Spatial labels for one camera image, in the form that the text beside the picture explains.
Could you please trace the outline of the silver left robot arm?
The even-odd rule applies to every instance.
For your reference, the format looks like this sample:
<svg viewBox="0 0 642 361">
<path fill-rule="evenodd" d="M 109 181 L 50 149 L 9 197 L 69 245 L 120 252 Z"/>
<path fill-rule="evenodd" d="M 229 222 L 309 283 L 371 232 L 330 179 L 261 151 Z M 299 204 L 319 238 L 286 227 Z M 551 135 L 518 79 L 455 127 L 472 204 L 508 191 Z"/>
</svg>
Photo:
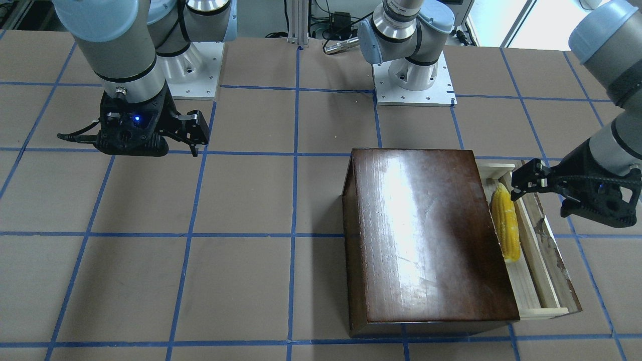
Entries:
<svg viewBox="0 0 642 361">
<path fill-rule="evenodd" d="M 385 82 L 422 94 L 439 76 L 454 14 L 438 1 L 383 1 L 357 28 L 363 57 L 385 66 Z M 557 166 L 535 158 L 516 169 L 511 199 L 555 193 L 564 197 L 562 217 L 629 228 L 640 198 L 640 10 L 626 1 L 597 7 L 571 32 L 569 47 L 623 112 Z"/>
</svg>

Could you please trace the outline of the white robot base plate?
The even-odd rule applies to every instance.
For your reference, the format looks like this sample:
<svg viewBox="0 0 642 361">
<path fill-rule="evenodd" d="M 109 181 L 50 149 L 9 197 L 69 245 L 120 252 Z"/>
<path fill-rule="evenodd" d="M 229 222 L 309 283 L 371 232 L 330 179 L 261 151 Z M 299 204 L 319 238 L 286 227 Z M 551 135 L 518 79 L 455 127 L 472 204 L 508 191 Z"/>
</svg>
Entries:
<svg viewBox="0 0 642 361">
<path fill-rule="evenodd" d="M 458 103 L 443 52 L 429 66 L 406 59 L 373 65 L 372 76 L 379 105 L 453 107 Z"/>
</svg>

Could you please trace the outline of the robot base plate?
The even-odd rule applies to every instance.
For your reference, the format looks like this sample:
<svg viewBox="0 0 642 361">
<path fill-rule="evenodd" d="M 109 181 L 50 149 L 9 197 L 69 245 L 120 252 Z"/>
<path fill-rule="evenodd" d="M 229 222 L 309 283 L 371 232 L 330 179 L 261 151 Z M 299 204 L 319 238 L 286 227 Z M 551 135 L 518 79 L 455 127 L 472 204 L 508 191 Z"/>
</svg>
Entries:
<svg viewBox="0 0 642 361">
<path fill-rule="evenodd" d="M 175 100 L 215 100 L 225 43 L 191 43 L 182 54 L 158 56 Z"/>
</svg>

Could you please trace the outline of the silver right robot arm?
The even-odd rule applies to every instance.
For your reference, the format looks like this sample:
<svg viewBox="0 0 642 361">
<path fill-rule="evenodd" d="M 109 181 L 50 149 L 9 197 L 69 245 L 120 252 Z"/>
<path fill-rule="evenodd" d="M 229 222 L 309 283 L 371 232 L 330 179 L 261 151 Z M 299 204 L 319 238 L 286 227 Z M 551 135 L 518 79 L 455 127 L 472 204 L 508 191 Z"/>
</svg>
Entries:
<svg viewBox="0 0 642 361">
<path fill-rule="evenodd" d="M 67 142 L 90 144 L 108 155 L 162 157 L 168 139 L 197 157 L 210 128 L 204 114 L 181 114 L 174 87 L 213 81 L 211 62 L 198 44 L 223 44 L 238 34 L 235 1 L 55 1 L 103 85 L 98 119 Z"/>
</svg>

